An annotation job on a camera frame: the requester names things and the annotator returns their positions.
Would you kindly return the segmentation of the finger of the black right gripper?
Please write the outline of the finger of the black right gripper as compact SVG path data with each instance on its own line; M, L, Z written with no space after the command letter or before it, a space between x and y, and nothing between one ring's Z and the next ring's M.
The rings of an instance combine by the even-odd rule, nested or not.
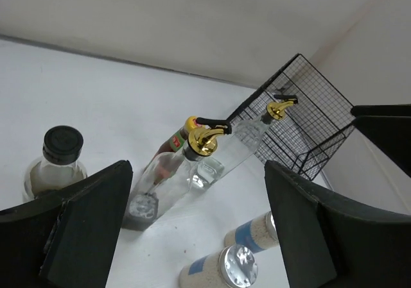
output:
M410 105L356 105L353 125L403 172L410 172Z

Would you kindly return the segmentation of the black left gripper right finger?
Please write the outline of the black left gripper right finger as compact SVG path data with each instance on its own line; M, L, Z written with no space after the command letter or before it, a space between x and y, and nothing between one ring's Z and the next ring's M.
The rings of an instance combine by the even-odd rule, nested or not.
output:
M410 216L372 207L265 163L291 287L409 287Z

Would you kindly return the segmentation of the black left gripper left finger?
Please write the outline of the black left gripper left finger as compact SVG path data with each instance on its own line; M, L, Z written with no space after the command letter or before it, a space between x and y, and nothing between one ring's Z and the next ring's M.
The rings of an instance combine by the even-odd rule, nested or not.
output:
M1 287L105 287L132 183L120 160L1 211Z

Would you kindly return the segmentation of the spice shaker blue label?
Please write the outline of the spice shaker blue label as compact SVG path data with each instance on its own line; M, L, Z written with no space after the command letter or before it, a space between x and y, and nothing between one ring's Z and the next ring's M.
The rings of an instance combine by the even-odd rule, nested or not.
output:
M271 211L227 232L224 246L240 244L253 253L266 251L279 246L279 239Z

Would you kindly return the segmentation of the spice shaker silver lid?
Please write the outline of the spice shaker silver lid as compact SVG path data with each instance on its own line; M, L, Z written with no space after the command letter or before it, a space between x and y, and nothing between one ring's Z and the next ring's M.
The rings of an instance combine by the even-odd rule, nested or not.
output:
M258 265L246 246L235 244L204 256L182 268L181 288L250 287L258 277Z

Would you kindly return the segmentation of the soy sauce bottle black cap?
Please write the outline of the soy sauce bottle black cap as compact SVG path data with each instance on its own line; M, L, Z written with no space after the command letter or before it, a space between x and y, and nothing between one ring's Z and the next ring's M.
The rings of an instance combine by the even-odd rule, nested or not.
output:
M79 161L82 148L83 136L76 128L66 125L50 128L44 135L42 156L24 174L23 202L86 179L87 170Z

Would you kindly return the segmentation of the glass oil bottle dark residue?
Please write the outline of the glass oil bottle dark residue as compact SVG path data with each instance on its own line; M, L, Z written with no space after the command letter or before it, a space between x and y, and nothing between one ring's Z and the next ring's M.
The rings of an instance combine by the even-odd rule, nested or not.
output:
M148 165L129 195L122 227L142 232L154 224L191 188L194 169L218 148L217 138L232 133L229 121L196 119L180 149L158 154Z

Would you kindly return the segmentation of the red chili sauce bottle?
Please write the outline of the red chili sauce bottle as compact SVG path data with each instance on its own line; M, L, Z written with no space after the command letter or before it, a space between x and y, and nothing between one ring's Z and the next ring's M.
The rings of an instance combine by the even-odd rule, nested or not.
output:
M185 141L188 139L189 133L196 129L196 128L205 128L204 125L197 123L197 116L190 116L186 119L183 127L177 130L168 140L166 140L157 150L156 154L154 154L153 158L149 162L148 166L153 162L157 155L166 152L176 153L180 148L183 147ZM155 170L155 179L153 184L157 185L161 183L164 179L169 177L170 173L163 168L157 168Z

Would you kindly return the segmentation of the clear glass oil bottle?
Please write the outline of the clear glass oil bottle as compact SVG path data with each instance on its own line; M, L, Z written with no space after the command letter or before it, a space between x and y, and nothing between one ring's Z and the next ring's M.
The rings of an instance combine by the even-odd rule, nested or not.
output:
M298 103L296 95L275 95L274 98L277 101L269 102L257 117L237 123L232 133L219 141L214 155L197 165L191 179L192 188L206 191L248 159L258 150L272 123L282 120L285 110Z

